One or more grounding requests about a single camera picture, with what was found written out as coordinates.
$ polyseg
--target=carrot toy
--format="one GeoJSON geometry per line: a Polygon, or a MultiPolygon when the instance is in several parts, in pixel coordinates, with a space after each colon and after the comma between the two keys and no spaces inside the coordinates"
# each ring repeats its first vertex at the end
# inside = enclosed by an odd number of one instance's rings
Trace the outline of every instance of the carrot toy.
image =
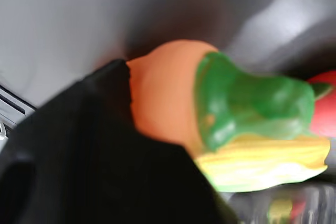
{"type": "Polygon", "coordinates": [[[128,66],[136,128],[184,146],[216,189],[260,190],[326,169],[329,140],[308,132],[308,83],[248,74],[201,41],[166,43],[128,66]]]}

